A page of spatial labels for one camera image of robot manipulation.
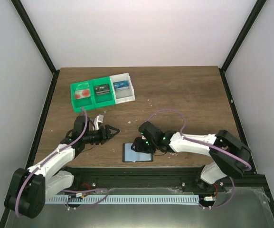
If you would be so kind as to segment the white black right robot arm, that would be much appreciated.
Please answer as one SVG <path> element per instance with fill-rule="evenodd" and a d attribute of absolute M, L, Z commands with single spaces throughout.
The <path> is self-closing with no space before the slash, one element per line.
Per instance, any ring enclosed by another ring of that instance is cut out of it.
<path fill-rule="evenodd" d="M 146 121 L 139 127 L 131 149 L 135 152 L 155 154 L 190 152 L 210 157 L 213 161 L 201 168 L 195 185 L 208 190 L 218 180 L 231 177 L 241 178 L 252 169 L 249 159 L 251 151 L 244 143 L 226 130 L 217 134 L 190 135 L 183 132 L 165 131 Z"/>

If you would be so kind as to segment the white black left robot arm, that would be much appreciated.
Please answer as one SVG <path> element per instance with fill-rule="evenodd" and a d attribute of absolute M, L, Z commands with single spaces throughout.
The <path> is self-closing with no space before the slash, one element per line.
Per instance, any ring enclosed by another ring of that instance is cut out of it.
<path fill-rule="evenodd" d="M 71 187 L 74 176 L 62 167 L 75 159 L 87 144 L 104 144 L 120 132 L 108 124 L 102 125 L 102 122 L 102 115 L 93 121 L 87 116 L 78 116 L 73 129 L 50 155 L 26 169 L 18 168 L 12 175 L 4 207 L 18 217 L 33 219 L 48 199 Z"/>

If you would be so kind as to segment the black leather card holder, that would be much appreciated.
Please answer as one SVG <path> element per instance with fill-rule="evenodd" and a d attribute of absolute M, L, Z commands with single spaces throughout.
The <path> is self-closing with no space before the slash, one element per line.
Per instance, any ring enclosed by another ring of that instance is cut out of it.
<path fill-rule="evenodd" d="M 123 162 L 153 162 L 153 155 L 150 153 L 135 152 L 131 149 L 132 143 L 123 144 Z"/>

